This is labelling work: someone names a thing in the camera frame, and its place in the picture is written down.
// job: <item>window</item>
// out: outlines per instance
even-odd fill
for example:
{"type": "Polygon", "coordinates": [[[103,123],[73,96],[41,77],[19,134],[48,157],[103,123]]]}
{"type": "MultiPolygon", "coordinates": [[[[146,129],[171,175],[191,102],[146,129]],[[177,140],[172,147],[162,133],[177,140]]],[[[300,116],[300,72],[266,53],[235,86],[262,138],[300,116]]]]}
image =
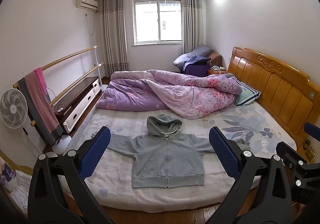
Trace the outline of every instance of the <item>window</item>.
{"type": "Polygon", "coordinates": [[[181,0],[133,2],[135,44],[182,43],[181,0]]]}

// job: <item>bed sheet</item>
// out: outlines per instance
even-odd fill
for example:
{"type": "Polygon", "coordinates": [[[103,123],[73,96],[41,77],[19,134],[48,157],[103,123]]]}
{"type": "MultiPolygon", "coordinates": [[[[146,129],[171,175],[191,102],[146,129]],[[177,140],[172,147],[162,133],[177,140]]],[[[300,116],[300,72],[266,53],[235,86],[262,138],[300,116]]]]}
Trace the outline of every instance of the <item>bed sheet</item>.
{"type": "MultiPolygon", "coordinates": [[[[109,127],[112,133],[132,138],[147,134],[147,117],[164,113],[183,122],[183,133],[209,138],[209,130],[218,126],[228,139],[242,137],[250,142],[252,153],[259,157],[270,158],[276,153],[276,145],[280,141],[296,150],[294,140],[264,108],[254,102],[240,108],[230,105],[194,120],[184,119],[171,110],[128,112],[93,109],[66,151],[78,149],[83,141],[90,139],[102,126],[109,127]]],[[[85,182],[97,201],[104,206],[146,212],[193,209],[222,202],[234,182],[233,178],[227,176],[215,154],[205,154],[203,163],[203,186],[132,188],[133,159],[107,149],[93,175],[86,178],[85,182]]],[[[61,181],[65,191],[71,195],[64,177],[61,181]]],[[[253,186],[257,186],[258,182],[259,178],[255,178],[253,186]]]]}

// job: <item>hood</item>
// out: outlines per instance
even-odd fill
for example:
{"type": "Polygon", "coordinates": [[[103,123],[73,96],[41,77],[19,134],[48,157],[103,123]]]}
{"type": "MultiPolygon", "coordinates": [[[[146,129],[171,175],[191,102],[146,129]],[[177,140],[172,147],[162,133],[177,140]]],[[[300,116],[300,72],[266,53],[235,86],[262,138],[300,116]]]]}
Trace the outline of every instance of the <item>hood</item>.
{"type": "Polygon", "coordinates": [[[147,119],[147,129],[151,136],[164,137],[164,133],[170,133],[182,126],[180,119],[161,114],[158,117],[149,116],[147,119]]]}

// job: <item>zipper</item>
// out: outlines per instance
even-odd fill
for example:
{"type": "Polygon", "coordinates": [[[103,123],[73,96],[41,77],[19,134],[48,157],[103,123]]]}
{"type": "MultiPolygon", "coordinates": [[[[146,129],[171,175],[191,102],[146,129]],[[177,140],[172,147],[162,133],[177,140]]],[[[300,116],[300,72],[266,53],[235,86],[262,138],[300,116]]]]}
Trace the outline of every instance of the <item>zipper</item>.
{"type": "Polygon", "coordinates": [[[168,144],[169,135],[165,138],[167,140],[167,177],[166,177],[166,188],[168,188],[168,163],[169,163],[169,144],[168,144]]]}

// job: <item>white drawer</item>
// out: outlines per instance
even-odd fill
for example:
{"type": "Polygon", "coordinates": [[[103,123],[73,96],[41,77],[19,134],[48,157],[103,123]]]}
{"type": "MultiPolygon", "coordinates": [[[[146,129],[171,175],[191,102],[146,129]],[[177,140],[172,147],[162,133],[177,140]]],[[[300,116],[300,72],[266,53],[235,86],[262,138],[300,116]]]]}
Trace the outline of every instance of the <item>white drawer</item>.
{"type": "Polygon", "coordinates": [[[89,106],[90,102],[94,99],[95,93],[94,90],[91,89],[89,93],[83,98],[82,101],[76,106],[73,112],[69,115],[66,121],[63,123],[65,130],[70,133],[78,119],[84,113],[85,109],[89,106]]]}
{"type": "Polygon", "coordinates": [[[100,90],[100,86],[99,86],[99,79],[97,79],[93,84],[92,84],[92,88],[94,91],[94,94],[97,94],[100,90]]]}

